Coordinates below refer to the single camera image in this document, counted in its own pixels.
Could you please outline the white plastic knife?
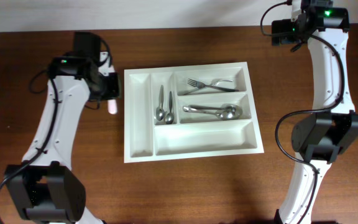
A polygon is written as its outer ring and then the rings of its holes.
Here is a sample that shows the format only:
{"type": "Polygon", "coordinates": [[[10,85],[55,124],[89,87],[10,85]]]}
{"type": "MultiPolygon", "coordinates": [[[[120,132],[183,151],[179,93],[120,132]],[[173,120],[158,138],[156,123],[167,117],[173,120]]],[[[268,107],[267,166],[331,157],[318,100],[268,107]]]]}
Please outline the white plastic knife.
{"type": "MultiPolygon", "coordinates": [[[[110,65],[108,70],[110,72],[115,72],[113,65],[110,65]]],[[[117,114],[118,108],[117,108],[117,101],[115,99],[108,100],[108,112],[109,114],[117,114]]]]}

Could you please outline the small steel teaspoon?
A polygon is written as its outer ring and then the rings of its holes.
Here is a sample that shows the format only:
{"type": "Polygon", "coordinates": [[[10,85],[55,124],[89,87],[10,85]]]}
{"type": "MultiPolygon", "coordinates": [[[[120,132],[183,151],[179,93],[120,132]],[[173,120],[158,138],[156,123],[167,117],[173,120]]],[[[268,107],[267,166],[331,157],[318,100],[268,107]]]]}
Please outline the small steel teaspoon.
{"type": "Polygon", "coordinates": [[[156,108],[156,119],[157,121],[161,121],[165,117],[165,110],[163,108],[164,103],[164,87],[160,86],[159,96],[158,96],[158,106],[156,108]]]}

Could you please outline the steel teaspoon wide handle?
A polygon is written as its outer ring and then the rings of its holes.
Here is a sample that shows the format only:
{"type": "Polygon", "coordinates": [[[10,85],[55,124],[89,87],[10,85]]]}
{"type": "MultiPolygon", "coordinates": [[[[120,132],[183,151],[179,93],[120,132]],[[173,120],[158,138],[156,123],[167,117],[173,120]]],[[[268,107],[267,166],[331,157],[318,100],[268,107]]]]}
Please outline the steel teaspoon wide handle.
{"type": "Polygon", "coordinates": [[[172,92],[169,93],[168,109],[169,109],[169,111],[165,117],[165,123],[173,124],[175,116],[173,114],[173,94],[172,94],[172,92]]]}

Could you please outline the steel fork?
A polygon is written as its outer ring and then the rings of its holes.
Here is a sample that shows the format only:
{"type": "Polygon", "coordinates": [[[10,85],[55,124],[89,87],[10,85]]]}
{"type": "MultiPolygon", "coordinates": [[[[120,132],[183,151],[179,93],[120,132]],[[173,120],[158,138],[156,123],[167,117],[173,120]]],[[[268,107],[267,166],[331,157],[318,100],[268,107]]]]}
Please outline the steel fork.
{"type": "MultiPolygon", "coordinates": [[[[213,81],[210,85],[218,86],[218,84],[221,83],[221,82],[232,82],[232,80],[219,79],[219,80],[213,81]]],[[[189,95],[190,93],[193,93],[193,92],[198,91],[198,90],[201,90],[201,89],[197,89],[197,88],[194,87],[193,90],[186,91],[186,92],[184,92],[183,95],[189,95]]]]}
{"type": "Polygon", "coordinates": [[[197,89],[203,89],[203,88],[213,88],[216,90],[221,90],[221,91],[225,91],[225,92],[237,92],[238,90],[236,89],[230,89],[230,88],[224,88],[224,87],[219,87],[219,86],[213,86],[213,85],[207,85],[203,82],[200,81],[196,81],[194,79],[187,79],[187,84],[189,84],[190,86],[193,86],[197,89]]]}

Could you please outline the large steel spoon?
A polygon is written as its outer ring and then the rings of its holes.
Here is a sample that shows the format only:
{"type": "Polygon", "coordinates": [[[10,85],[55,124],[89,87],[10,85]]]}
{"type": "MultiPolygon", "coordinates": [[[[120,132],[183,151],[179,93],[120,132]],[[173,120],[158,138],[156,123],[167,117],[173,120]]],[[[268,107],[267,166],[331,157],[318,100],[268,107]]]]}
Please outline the large steel spoon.
{"type": "Polygon", "coordinates": [[[236,111],[233,112],[231,110],[221,110],[218,112],[210,112],[210,111],[206,111],[206,110],[192,108],[190,106],[183,106],[182,109],[184,112],[187,112],[187,113],[199,113],[199,114],[214,115],[215,117],[217,117],[218,119],[223,120],[223,121],[239,119],[241,117],[241,114],[239,114],[236,111]]]}
{"type": "Polygon", "coordinates": [[[199,110],[226,110],[231,112],[236,112],[237,107],[233,105],[223,106],[223,107],[212,107],[212,106],[200,106],[200,105],[190,105],[191,108],[199,109],[199,110]]]}

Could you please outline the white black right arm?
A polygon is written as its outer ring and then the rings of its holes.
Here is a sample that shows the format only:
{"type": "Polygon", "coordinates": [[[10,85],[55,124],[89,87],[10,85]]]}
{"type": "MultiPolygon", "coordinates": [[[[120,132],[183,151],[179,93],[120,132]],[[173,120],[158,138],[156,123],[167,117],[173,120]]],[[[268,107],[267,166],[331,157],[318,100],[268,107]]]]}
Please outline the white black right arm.
{"type": "Polygon", "coordinates": [[[274,223],[311,223],[319,187],[337,157],[358,137],[358,114],[347,77],[346,50],[350,22],[346,8],[332,1],[293,1],[289,19],[272,22],[272,45],[292,44],[292,52],[306,45],[313,66],[313,107],[280,118],[304,115],[291,134],[294,155],[277,146],[295,163],[287,196],[275,212],[274,223]]]}

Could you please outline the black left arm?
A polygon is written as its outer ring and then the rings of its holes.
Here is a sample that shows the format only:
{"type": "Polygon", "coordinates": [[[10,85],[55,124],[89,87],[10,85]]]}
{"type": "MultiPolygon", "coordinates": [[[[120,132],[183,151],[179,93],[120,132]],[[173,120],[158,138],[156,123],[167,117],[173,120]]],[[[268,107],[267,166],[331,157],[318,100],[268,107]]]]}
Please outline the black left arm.
{"type": "Polygon", "coordinates": [[[105,101],[118,112],[119,75],[108,44],[75,32],[73,48],[43,71],[47,99],[35,137],[19,165],[8,165],[0,183],[23,220],[34,223],[102,223],[86,207],[85,186],[72,173],[71,155],[81,113],[105,101]]]}

